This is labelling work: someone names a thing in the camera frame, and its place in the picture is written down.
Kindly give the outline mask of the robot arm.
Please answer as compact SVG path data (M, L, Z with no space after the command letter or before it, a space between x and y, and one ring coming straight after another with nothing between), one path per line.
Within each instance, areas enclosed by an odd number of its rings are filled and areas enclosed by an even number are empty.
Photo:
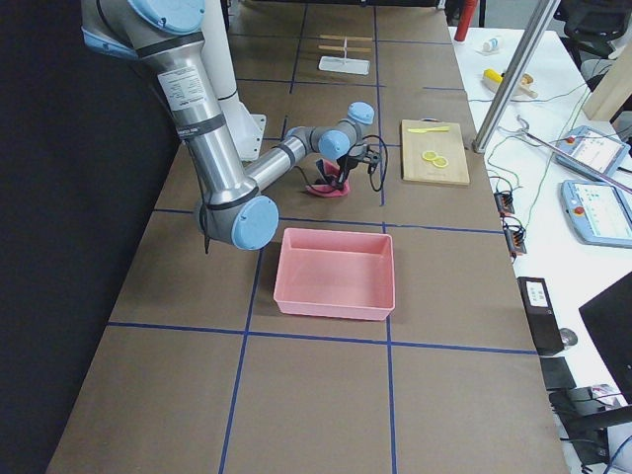
M206 241L258 250L273 238L277 205L263 191L312 153L338 164L334 191L358 164L375 171L381 156L367 129L374 110L350 104L331 126L293 128L277 146L244 165L238 141L261 128L239 100L222 8L217 1L84 1L86 45L137 60L156 75L200 188L198 225Z

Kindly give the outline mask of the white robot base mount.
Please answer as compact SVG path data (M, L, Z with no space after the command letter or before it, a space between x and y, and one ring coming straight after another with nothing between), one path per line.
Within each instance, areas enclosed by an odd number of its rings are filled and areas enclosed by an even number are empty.
M201 59L240 159L255 161L259 158L267 118L251 114L239 97L219 0L204 2L201 32L204 36Z

